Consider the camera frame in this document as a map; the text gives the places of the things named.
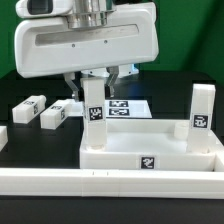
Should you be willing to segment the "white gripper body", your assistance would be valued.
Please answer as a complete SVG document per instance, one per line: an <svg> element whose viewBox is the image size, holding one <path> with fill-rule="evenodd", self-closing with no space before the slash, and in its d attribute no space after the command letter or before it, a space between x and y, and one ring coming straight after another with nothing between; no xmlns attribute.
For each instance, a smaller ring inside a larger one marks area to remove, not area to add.
<svg viewBox="0 0 224 224"><path fill-rule="evenodd" d="M159 53L156 5L113 0L19 0L18 73L41 77L149 62Z"/></svg>

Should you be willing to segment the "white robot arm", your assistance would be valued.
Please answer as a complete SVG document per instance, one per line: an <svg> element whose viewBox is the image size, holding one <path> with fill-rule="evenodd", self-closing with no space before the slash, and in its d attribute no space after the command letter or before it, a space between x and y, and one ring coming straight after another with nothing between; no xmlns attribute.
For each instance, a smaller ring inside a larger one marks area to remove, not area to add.
<svg viewBox="0 0 224 224"><path fill-rule="evenodd" d="M72 82L75 72L106 69L111 96L122 65L150 62L159 53L153 2L19 0L15 9L22 19L14 36L17 72L62 74L78 100L83 92Z"/></svg>

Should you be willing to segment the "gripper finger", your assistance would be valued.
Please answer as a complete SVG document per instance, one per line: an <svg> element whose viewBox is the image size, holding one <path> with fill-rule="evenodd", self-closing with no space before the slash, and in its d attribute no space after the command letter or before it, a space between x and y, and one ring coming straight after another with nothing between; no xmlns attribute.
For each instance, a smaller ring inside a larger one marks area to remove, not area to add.
<svg viewBox="0 0 224 224"><path fill-rule="evenodd" d="M119 75L119 67L118 66L107 67L106 70L109 73L109 77L105 84L105 94L107 97L113 97L114 96L114 84Z"/></svg>
<svg viewBox="0 0 224 224"><path fill-rule="evenodd" d="M74 83L75 73L74 72L64 73L63 76L64 76L65 82L72 90L72 98L75 101L79 101L79 89Z"/></svg>

